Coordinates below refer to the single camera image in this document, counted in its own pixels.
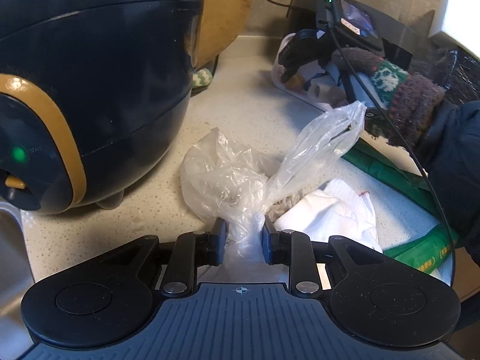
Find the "right hand knitted glove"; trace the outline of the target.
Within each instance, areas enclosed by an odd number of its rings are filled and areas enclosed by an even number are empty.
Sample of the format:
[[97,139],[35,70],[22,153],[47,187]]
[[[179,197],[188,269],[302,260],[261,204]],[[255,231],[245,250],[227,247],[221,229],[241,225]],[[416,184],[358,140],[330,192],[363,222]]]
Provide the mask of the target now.
[[385,119],[368,121],[366,131],[374,137],[384,137],[391,146],[416,148],[433,122],[444,90],[428,78],[410,74],[366,49],[336,50],[332,61],[340,70],[353,67],[369,77],[383,110],[395,125],[391,127]]

